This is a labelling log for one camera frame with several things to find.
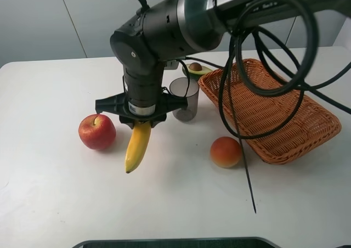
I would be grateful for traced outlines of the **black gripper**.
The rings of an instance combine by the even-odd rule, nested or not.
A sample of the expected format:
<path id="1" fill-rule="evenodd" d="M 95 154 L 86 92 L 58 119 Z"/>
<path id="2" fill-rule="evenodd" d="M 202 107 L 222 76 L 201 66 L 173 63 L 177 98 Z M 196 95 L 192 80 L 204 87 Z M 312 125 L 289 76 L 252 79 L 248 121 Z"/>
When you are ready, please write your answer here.
<path id="1" fill-rule="evenodd" d="M 168 93 L 161 93 L 156 104 L 150 107 L 137 107 L 130 103 L 126 93 L 112 97 L 98 99 L 95 101 L 95 111 L 98 114 L 108 112 L 119 116 L 119 121 L 133 129 L 135 122 L 150 122 L 154 128 L 167 118 L 167 113 L 177 109 L 186 108 L 188 101 L 186 97 L 178 97 Z"/>

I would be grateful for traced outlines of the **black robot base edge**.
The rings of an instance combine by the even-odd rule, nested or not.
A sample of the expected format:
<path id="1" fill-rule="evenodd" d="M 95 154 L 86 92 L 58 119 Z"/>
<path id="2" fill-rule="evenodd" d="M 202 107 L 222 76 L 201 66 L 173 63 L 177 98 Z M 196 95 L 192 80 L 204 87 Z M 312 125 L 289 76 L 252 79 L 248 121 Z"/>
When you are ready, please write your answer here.
<path id="1" fill-rule="evenodd" d="M 166 240 L 120 240 L 120 241 L 90 241 L 75 247 L 274 247 L 258 239 L 166 239 Z"/>

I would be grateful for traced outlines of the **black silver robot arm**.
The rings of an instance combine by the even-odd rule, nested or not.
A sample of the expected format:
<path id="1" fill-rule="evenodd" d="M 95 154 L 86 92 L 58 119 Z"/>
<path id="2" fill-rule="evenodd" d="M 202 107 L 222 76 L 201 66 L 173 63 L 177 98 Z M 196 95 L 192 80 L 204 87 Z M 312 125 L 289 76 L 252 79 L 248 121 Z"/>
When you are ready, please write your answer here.
<path id="1" fill-rule="evenodd" d="M 282 87 L 263 90 L 249 80 L 250 90 L 264 97 L 277 97 L 295 89 L 305 79 L 319 41 L 314 12 L 332 9 L 350 16 L 350 0 L 164 0 L 141 8 L 110 37 L 110 45 L 123 66 L 124 91 L 95 102 L 97 113 L 109 112 L 133 127 L 135 121 L 153 126 L 168 112 L 187 105 L 182 95 L 166 94 L 162 76 L 171 60 L 218 47 L 224 33 L 233 35 L 235 58 L 241 43 L 262 25 L 301 16 L 307 29 L 307 51 L 296 75 Z"/>

